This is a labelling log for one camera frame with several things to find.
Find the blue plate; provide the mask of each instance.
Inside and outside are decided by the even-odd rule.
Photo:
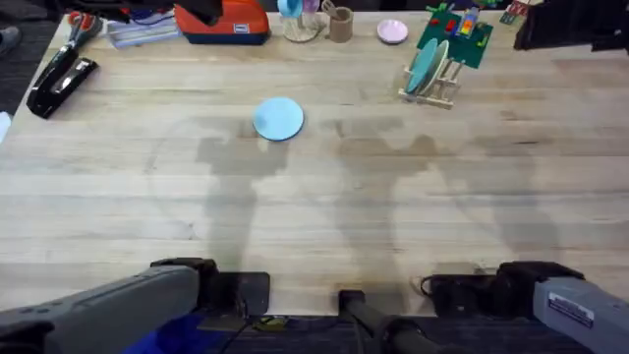
[[[254,128],[263,138],[281,142],[293,138],[304,126],[304,111],[294,100],[273,97],[256,109]]]
[[[410,68],[409,83],[406,85],[406,93],[412,93],[426,78],[426,72],[429,70],[430,63],[436,53],[436,38],[429,40],[428,43],[422,48],[422,51],[413,60],[413,65]]]
[[[298,18],[304,11],[304,0],[277,0],[277,9],[283,17]]]

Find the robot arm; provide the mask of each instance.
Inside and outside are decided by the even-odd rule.
[[[0,313],[0,353],[120,353],[220,294],[214,261],[164,260],[65,298]]]

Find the wooden cup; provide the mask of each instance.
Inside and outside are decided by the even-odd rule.
[[[352,37],[354,12],[346,7],[337,7],[338,19],[330,17],[330,39],[337,43],[344,43]]]

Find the label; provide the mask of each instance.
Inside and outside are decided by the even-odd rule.
[[[234,24],[234,33],[249,33],[249,24]]]
[[[555,293],[548,293],[548,306],[587,328],[594,325],[594,312]]]

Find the small pink dish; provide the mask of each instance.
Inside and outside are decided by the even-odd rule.
[[[406,40],[409,29],[397,20],[382,20],[377,24],[377,36],[387,44],[399,44]]]

